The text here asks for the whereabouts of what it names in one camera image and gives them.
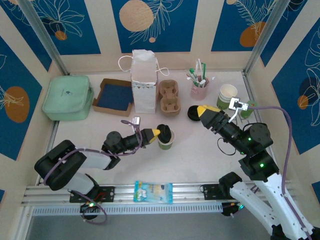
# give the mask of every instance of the white table surface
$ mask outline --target white table surface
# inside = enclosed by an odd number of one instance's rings
[[[128,72],[107,72],[87,76],[93,86],[95,98],[100,92],[100,83],[104,78],[130,81]],[[242,102],[247,102],[249,97],[242,73],[207,71],[207,77],[215,79],[210,82],[207,97],[197,101],[190,97],[192,82],[186,79],[184,71],[171,71],[170,76],[159,74],[160,81],[174,79],[178,82],[178,97],[181,100],[181,111],[178,116],[163,116],[159,103],[156,114],[135,113],[133,107],[129,117],[95,112],[91,108],[85,120],[59,123],[54,146],[68,139],[78,148],[100,150],[107,134],[111,131],[118,131],[122,137],[133,134],[132,128],[120,120],[131,121],[134,116],[140,116],[140,129],[156,129],[159,124],[166,124],[174,130],[175,140],[171,149],[161,150],[155,141],[134,155],[122,157],[117,166],[111,170],[81,168],[79,171],[91,175],[99,184],[133,184],[136,180],[158,183],[217,182],[220,177],[231,171],[237,173],[243,180],[249,180],[238,163],[242,156],[239,153],[233,156],[223,154],[217,147],[220,136],[203,127],[200,121],[191,121],[187,116],[188,108],[192,105],[215,106],[219,89],[223,84],[234,85],[238,89],[237,96]],[[227,110],[226,113],[231,116],[233,111]],[[254,114],[248,120],[250,123],[256,122]],[[244,120],[242,124],[237,116],[237,123],[242,128],[248,121]],[[223,143],[222,140],[219,143],[227,153],[234,151],[231,145]]]

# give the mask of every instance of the white paper bag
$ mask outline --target white paper bag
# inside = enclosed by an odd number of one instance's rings
[[[131,68],[123,70],[120,66],[120,60],[125,57],[132,58]],[[133,50],[132,56],[122,56],[118,60],[120,69],[124,72],[130,71],[132,81],[132,92],[134,100],[134,109],[136,113],[154,114],[157,106],[158,93],[158,71],[168,76],[168,68],[160,68],[155,53],[150,50]]]

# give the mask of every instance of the mint green bag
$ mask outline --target mint green bag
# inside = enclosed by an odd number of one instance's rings
[[[53,121],[86,119],[94,90],[87,76],[58,76],[50,82],[42,110]]]

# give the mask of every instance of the snack package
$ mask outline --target snack package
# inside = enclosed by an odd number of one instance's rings
[[[133,201],[172,204],[173,185],[172,183],[161,184],[136,181],[134,186]]]

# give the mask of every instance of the pink cup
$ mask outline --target pink cup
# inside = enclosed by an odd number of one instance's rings
[[[190,95],[193,99],[201,101],[206,98],[207,91],[209,88],[209,80],[205,78],[205,81],[206,81],[205,87],[197,87],[194,83],[192,83]]]

